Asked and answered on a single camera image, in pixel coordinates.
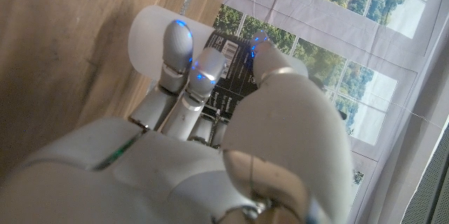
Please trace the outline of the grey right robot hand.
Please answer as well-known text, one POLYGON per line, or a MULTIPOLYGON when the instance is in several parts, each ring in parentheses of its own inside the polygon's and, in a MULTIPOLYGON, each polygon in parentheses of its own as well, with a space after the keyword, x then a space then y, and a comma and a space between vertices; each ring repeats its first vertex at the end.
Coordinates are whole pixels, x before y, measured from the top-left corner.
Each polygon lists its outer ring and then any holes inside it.
POLYGON ((2 223, 345 223, 352 162, 340 113, 263 32, 251 40, 256 91, 217 149, 188 140, 223 66, 208 72, 158 131, 118 118, 87 124, 29 156, 1 185, 2 223))

